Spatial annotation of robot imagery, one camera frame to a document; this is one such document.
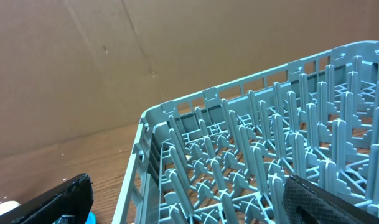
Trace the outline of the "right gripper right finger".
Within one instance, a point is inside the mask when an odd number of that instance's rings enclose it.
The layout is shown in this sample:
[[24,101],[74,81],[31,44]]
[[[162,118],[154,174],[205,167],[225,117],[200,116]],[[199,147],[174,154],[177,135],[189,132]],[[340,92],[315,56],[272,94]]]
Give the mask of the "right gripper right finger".
[[376,217],[297,175],[286,179],[283,205],[289,223],[367,224]]

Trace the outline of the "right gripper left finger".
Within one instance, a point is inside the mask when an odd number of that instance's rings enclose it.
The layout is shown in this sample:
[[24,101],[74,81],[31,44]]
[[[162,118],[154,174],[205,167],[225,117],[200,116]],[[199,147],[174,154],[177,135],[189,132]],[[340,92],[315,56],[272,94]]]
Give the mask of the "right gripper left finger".
[[93,202],[91,178],[82,173],[0,215],[0,224],[85,224]]

